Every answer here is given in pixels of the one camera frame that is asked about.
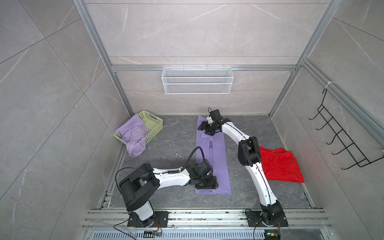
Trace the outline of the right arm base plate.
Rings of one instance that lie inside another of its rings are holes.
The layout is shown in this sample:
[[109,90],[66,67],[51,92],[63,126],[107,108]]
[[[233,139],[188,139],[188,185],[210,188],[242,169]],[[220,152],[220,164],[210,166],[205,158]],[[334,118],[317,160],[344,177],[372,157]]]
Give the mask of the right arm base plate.
[[245,210],[249,227],[288,227],[288,221],[282,213]]

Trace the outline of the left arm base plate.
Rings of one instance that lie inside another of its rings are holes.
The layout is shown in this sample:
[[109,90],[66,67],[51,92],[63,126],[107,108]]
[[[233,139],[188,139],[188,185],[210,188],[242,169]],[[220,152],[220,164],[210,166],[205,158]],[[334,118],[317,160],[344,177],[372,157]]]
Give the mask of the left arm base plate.
[[135,227],[135,228],[165,228],[168,225],[169,221],[169,212],[167,211],[160,211],[160,212],[154,212],[154,214],[146,219],[145,221],[142,221],[139,216],[132,212],[130,214],[127,227]]

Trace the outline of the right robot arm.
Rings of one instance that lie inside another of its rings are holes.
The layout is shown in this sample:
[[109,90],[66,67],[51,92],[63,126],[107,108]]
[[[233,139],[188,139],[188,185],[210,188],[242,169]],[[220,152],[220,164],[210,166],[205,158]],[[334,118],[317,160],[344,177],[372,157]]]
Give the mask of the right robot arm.
[[267,227],[287,227],[288,221],[284,210],[273,193],[262,167],[258,139],[243,133],[228,119],[208,119],[199,125],[198,130],[210,136],[222,132],[238,144],[238,160],[247,169],[259,195],[262,209],[261,223]]

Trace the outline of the purple t-shirt with print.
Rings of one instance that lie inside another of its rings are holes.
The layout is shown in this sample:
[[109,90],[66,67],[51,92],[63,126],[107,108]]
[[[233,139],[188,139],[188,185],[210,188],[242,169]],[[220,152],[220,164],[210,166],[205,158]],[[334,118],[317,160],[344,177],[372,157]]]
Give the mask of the purple t-shirt with print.
[[224,133],[219,132],[209,136],[204,131],[197,130],[196,146],[201,147],[204,158],[213,167],[213,175],[217,177],[218,188],[209,190],[195,190],[201,195],[231,195],[230,176],[227,166],[227,153]]

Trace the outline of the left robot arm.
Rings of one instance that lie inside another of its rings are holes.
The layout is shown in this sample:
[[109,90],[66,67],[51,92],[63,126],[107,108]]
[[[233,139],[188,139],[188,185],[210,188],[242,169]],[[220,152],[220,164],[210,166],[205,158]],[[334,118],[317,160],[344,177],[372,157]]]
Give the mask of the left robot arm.
[[201,162],[171,170],[156,169],[150,164],[143,164],[117,183],[127,211],[142,222],[156,217],[150,198],[157,190],[188,185],[194,185],[197,190],[217,189],[219,183],[213,175],[211,164]]

